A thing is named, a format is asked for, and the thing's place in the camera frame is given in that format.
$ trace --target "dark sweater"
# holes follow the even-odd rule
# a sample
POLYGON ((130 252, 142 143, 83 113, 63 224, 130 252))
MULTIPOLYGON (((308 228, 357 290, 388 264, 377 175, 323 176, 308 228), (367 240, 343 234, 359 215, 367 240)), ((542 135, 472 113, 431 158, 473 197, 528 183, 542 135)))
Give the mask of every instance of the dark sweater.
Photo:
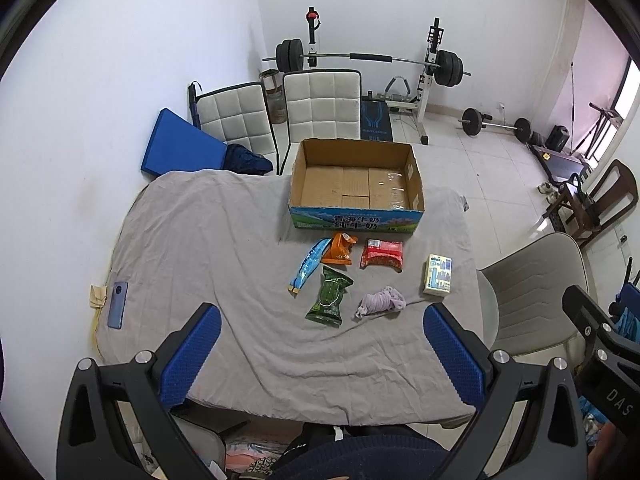
POLYGON ((428 479, 447 455, 428 438, 356 436, 322 444, 278 469, 270 480, 428 479))

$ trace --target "bucket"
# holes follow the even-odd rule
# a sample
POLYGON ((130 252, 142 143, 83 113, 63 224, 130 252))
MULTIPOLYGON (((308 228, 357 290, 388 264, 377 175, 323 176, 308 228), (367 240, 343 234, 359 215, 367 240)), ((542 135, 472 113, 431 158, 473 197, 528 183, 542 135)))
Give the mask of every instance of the bucket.
POLYGON ((287 121, 287 105, 282 91, 282 76, 274 68, 260 72, 260 80, 267 94, 267 110, 271 124, 282 124, 287 121))

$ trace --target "wooden chair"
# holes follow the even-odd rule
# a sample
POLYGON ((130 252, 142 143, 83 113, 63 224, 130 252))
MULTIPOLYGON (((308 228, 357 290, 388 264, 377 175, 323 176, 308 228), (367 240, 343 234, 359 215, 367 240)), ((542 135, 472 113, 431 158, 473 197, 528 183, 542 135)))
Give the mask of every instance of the wooden chair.
POLYGON ((571 234, 571 236, 576 242, 578 242, 581 250, 590 242, 595 240, 599 234, 605 231, 614 222, 617 222, 626 213, 631 211, 638 203, 638 185, 636 184, 636 178, 631 170, 617 159, 614 160, 605 170, 596 186, 589 193, 589 197, 593 200, 593 197, 597 195, 600 188, 606 182, 614 169, 618 170, 618 179, 602 194, 601 197, 594 200, 594 212, 598 218, 598 222, 594 222, 591 215, 587 212, 584 203, 578 196, 577 187, 569 182, 564 182, 562 184, 560 188, 560 196, 543 214, 543 218, 548 218, 552 213, 557 213, 561 207, 570 209, 572 214, 569 216, 566 223, 568 224, 571 220, 575 219, 577 229, 571 234), (610 209, 619 204, 628 195, 631 196, 631 202, 627 206, 622 208, 606 221, 600 222, 600 219, 603 218, 607 211, 610 211, 610 209), (585 233, 588 233, 589 236, 583 238, 585 233))

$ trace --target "weight plate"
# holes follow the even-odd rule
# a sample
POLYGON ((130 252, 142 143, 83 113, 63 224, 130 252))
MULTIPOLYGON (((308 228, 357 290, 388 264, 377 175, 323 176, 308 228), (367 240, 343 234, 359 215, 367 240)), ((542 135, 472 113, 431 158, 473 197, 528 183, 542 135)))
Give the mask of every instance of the weight plate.
POLYGON ((436 83, 442 86, 448 86, 451 80, 451 71, 453 70, 453 58, 451 53, 446 50, 439 50, 436 54, 437 67, 434 76, 436 83))
POLYGON ((291 40, 284 40, 276 47, 276 66, 283 73, 291 72, 289 69, 289 43, 291 40))
POLYGON ((482 129, 482 114, 475 108, 467 108, 462 114, 462 129, 469 137, 475 137, 482 129))
POLYGON ((541 148, 544 144, 542 136, 538 132, 533 132, 531 134, 531 140, 529 141, 529 143, 533 144, 534 146, 538 146, 539 148, 541 148))
POLYGON ((462 63, 462 60, 458 57, 458 61, 460 62, 460 76, 458 76, 457 82, 454 84, 455 85, 459 85, 460 83, 462 83, 462 76, 463 76, 463 72, 465 71, 465 66, 462 63))
POLYGON ((304 49, 302 48, 302 40, 289 41, 289 68, 290 72, 299 72, 305 67, 304 49))
POLYGON ((519 118, 514 126, 516 130, 516 138, 523 144, 526 144, 531 140, 531 123, 524 117, 519 118))
POLYGON ((460 82, 460 78, 462 77, 462 61, 460 61, 460 58, 453 52, 451 52, 450 54, 452 60, 452 69, 451 79, 449 80, 449 84, 447 84, 448 87, 457 85, 460 82))

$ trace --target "window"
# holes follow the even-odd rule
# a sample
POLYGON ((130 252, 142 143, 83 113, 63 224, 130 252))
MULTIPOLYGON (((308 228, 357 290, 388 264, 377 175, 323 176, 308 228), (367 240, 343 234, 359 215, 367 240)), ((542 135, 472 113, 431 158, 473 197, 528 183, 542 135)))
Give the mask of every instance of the window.
MULTIPOLYGON (((617 111, 620 116, 626 119, 626 116, 631 110, 631 105, 636 98, 636 93, 638 92, 638 87, 640 86, 640 70, 636 64, 629 61, 626 66, 625 76, 622 78, 622 82, 620 83, 620 88, 618 89, 618 94, 615 99, 613 99, 613 109, 617 111)), ((604 155, 604 152, 607 151, 607 148, 611 144, 613 137, 615 137, 618 129, 613 126, 613 124, 609 124, 606 127, 604 134, 600 136, 600 140, 596 146, 591 150, 587 158, 587 162, 592 168, 596 168, 600 159, 604 155)))

